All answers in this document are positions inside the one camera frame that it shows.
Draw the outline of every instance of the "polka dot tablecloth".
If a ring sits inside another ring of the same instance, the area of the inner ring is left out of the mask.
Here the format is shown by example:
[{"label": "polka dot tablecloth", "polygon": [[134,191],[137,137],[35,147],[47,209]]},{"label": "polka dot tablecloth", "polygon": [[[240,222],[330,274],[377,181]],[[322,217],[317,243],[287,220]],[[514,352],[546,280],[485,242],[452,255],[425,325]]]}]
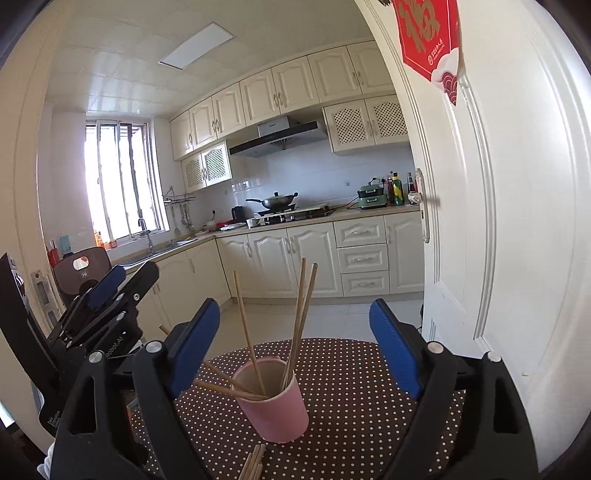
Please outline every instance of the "polka dot tablecloth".
[{"label": "polka dot tablecloth", "polygon": [[[258,358],[287,360],[290,340],[255,346]],[[246,349],[226,353],[211,363],[233,373],[249,360]],[[357,340],[305,339],[295,374],[310,425],[294,442],[267,444],[262,478],[372,479],[388,465],[408,430],[416,402],[390,376],[378,345]],[[202,367],[203,381],[230,385]],[[447,465],[457,434],[463,393],[450,399],[450,412],[430,471]],[[263,442],[236,400],[192,387],[176,401],[178,415],[212,478],[237,479],[248,453]],[[160,469],[151,450],[139,409],[132,415],[139,441],[150,451],[148,470]]]}]

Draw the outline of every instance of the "pink cup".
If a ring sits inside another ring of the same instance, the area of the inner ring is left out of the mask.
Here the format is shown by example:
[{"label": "pink cup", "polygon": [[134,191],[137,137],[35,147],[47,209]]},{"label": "pink cup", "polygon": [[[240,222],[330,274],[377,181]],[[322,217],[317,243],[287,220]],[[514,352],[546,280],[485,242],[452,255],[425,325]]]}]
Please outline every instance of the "pink cup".
[{"label": "pink cup", "polygon": [[[236,400],[263,439],[273,443],[292,442],[304,434],[309,423],[296,375],[293,375],[287,388],[281,391],[281,378],[286,363],[278,357],[270,356],[257,359],[256,362],[267,394],[271,398],[262,401],[244,398]],[[252,361],[242,365],[234,374],[234,379],[252,392],[261,392]]]}]

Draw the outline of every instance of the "gas stove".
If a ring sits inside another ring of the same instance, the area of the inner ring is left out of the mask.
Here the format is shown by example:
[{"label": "gas stove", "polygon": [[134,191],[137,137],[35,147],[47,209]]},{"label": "gas stove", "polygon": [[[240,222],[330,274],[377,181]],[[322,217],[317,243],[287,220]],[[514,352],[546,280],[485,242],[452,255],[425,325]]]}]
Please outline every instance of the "gas stove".
[{"label": "gas stove", "polygon": [[333,211],[326,203],[307,208],[298,208],[295,205],[291,205],[280,212],[271,210],[258,212],[258,214],[261,216],[261,224],[259,226],[276,225],[277,223],[296,222],[298,220],[326,217],[332,212]]}]

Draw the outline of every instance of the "drawer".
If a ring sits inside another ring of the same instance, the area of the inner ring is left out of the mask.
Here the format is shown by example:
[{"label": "drawer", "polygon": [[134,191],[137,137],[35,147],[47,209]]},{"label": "drawer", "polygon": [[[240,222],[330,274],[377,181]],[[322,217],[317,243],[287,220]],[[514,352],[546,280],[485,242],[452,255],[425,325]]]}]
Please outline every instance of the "drawer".
[{"label": "drawer", "polygon": [[386,243],[383,216],[334,222],[337,247],[357,247]]},{"label": "drawer", "polygon": [[387,271],[344,273],[341,277],[345,297],[390,294],[390,274]]},{"label": "drawer", "polygon": [[338,248],[341,273],[377,272],[388,269],[388,246],[362,245]]}]

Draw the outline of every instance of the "floor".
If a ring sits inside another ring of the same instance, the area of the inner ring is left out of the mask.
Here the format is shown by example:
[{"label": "floor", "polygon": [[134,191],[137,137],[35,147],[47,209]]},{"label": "floor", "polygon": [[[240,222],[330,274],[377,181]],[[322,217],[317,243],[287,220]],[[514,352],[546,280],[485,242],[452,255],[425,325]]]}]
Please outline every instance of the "floor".
[{"label": "floor", "polygon": [[[388,302],[400,322],[421,326],[422,300]],[[310,305],[304,337],[350,338],[375,342],[369,328],[369,303],[343,305]],[[293,335],[296,307],[293,305],[246,304],[248,327],[252,342],[265,343],[285,340]],[[207,352],[207,358],[246,347],[240,312],[232,305],[222,313],[217,335]]]}]

